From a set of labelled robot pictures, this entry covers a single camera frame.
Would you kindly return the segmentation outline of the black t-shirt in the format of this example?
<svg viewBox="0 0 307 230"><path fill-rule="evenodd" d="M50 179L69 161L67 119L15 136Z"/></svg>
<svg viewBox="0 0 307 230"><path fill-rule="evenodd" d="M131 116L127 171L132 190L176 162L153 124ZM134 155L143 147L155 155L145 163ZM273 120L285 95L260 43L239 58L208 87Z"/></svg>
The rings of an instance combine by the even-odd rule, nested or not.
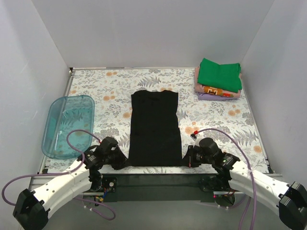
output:
<svg viewBox="0 0 307 230"><path fill-rule="evenodd" d="M178 93L137 91L131 95L129 162L134 167L181 166Z"/></svg>

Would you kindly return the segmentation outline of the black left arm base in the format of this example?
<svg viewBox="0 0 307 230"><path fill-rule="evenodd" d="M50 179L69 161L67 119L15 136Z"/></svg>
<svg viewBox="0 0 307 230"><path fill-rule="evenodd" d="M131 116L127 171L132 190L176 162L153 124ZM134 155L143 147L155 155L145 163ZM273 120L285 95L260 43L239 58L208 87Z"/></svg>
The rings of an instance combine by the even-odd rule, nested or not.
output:
<svg viewBox="0 0 307 230"><path fill-rule="evenodd" d="M99 177L92 181L90 191L92 192L107 192L114 193L117 190L116 177Z"/></svg>

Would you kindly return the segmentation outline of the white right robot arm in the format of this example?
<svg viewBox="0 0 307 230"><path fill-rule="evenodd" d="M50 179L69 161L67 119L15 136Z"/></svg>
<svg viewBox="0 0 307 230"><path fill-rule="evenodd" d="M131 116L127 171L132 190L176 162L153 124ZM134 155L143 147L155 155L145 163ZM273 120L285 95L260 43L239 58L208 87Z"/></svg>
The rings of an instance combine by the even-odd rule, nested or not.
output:
<svg viewBox="0 0 307 230"><path fill-rule="evenodd" d="M205 188L240 191L272 210L288 228L306 228L307 190L302 184L288 184L249 169L237 156L222 152L211 138L197 140L196 145L188 147L183 158L183 165L187 167L202 164L210 164L217 171L216 176L205 180Z"/></svg>

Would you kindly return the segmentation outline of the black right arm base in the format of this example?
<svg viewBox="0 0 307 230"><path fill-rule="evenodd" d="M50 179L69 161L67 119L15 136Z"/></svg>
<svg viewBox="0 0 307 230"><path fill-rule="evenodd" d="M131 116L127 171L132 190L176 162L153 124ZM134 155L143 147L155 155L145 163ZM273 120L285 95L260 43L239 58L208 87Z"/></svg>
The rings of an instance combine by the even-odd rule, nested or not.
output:
<svg viewBox="0 0 307 230"><path fill-rule="evenodd" d="M216 198L217 196L233 196L235 190L230 187L228 180L221 179L218 176L204 176L199 180L200 189L203 192L213 192L213 197Z"/></svg>

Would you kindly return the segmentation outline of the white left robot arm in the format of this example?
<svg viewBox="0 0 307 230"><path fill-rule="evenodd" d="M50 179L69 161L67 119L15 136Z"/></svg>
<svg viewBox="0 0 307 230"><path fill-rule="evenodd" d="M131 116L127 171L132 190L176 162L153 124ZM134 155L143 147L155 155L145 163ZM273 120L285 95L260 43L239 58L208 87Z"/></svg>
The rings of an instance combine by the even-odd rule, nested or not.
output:
<svg viewBox="0 0 307 230"><path fill-rule="evenodd" d="M23 190L16 201L13 216L23 229L41 230L60 207L79 194L92 191L105 196L115 192L117 179L100 173L104 165L115 170L128 165L128 159L112 137L89 147L62 175L32 191Z"/></svg>

